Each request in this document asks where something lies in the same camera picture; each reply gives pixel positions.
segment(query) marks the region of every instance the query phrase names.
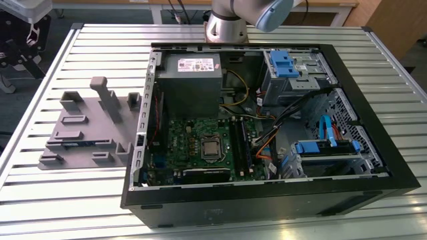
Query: aluminum slotted table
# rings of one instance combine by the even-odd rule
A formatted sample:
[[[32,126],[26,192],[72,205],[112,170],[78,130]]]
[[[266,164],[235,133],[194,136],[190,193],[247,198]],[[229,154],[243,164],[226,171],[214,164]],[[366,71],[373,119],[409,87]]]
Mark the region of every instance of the aluminum slotted table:
[[[86,24],[70,31],[0,158],[0,240],[427,237],[427,95],[375,34],[358,27],[281,27],[271,33],[249,27],[249,39],[251,43],[335,45],[422,184],[405,196],[343,216],[151,230],[120,209],[124,167],[38,169],[63,108],[63,92],[95,96],[91,77],[106,76],[118,96],[142,93],[151,43],[203,42],[203,32],[202,25],[123,24]]]

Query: gray floor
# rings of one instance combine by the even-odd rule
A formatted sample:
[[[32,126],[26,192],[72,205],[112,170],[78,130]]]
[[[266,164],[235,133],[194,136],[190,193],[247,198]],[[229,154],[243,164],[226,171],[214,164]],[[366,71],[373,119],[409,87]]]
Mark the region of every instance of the gray floor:
[[[167,11],[162,12],[163,23],[177,24]],[[189,11],[194,24],[203,24],[203,11]],[[47,72],[63,44],[72,23],[94,24],[152,24],[152,14],[148,10],[66,10],[64,18],[56,19],[52,14],[52,23],[48,36],[48,47],[42,54],[42,69]],[[402,60],[406,67],[415,67],[413,76],[425,90],[427,90],[427,48],[417,44]],[[15,71],[12,67],[0,69],[4,77],[11,79],[16,86],[14,94],[0,91],[0,131],[12,132],[26,112],[27,106],[38,90],[40,80],[32,79],[26,71]],[[6,146],[8,138],[0,135],[0,146]]]

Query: open computer tower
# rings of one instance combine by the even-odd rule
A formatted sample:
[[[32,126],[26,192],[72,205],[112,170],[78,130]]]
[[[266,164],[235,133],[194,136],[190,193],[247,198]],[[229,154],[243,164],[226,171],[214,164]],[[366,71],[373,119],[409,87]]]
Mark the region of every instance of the open computer tower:
[[[342,215],[419,186],[333,45],[154,43],[122,196],[148,227]]]

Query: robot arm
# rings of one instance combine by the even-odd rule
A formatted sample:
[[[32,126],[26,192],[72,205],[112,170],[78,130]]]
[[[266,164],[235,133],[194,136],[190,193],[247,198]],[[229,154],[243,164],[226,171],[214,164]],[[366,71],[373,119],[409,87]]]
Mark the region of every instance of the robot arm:
[[[263,32],[275,30],[302,0],[213,0],[213,15],[206,27],[214,43],[242,43],[247,22]]]
[[[35,24],[52,10],[52,0],[0,0],[0,9]]]

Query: ram slot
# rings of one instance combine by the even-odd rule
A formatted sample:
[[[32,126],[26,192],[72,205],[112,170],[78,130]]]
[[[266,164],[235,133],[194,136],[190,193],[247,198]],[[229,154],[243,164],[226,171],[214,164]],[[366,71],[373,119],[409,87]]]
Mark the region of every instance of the ram slot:
[[[246,128],[246,123],[245,121],[241,121],[241,128],[242,128],[242,135],[243,135],[243,147],[245,147],[245,159],[246,159],[246,162],[247,162],[247,171],[250,173],[254,172],[253,170],[253,158],[251,158],[251,144],[250,144],[250,140],[249,140],[249,135],[247,135],[247,128]]]
[[[247,153],[245,147],[245,136],[239,120],[230,120],[230,140],[233,149],[234,170],[237,176],[245,176],[249,172]]]

